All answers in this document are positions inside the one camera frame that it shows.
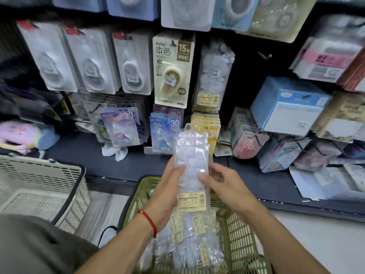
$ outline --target gray clothing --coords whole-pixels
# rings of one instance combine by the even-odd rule
[[[70,274],[98,247],[34,216],[0,215],[1,273]]]

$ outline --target green plastic basket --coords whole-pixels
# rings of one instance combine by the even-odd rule
[[[144,176],[140,179],[135,194],[130,197],[122,213],[119,228],[121,229],[135,215],[138,209],[143,209],[149,200],[148,192],[154,189],[161,177]],[[242,274],[272,274],[271,264],[263,255],[262,246],[257,236],[248,225],[240,221],[238,216],[227,208],[216,194],[211,194],[211,206],[218,208],[217,221],[220,227],[220,241],[229,273]],[[150,273],[178,273],[170,266],[153,265]],[[180,273],[208,273],[203,268],[181,270]]]

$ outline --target person's right hand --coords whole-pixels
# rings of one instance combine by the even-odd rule
[[[212,162],[209,163],[209,173],[210,175],[198,174],[199,180],[213,189],[222,202],[236,214],[245,218],[252,209],[260,207],[260,202],[246,187],[235,170]]]

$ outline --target bracelet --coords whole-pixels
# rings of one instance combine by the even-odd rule
[[[148,214],[142,210],[138,210],[137,213],[142,213],[148,220],[148,222],[151,224],[152,228],[153,228],[153,238],[156,238],[157,236],[157,227],[156,225],[153,223],[152,219],[148,216]]]

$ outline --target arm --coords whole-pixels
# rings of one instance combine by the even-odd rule
[[[213,189],[222,202],[253,228],[276,273],[329,274],[254,197],[235,170],[217,163],[209,166],[213,177],[199,174],[200,181]]]
[[[179,177],[184,171],[184,166],[174,169],[172,158],[163,172],[153,197],[144,209],[158,231],[161,231],[170,219],[172,207],[176,202]],[[138,214],[75,274],[131,273],[152,237],[151,224],[142,214]]]

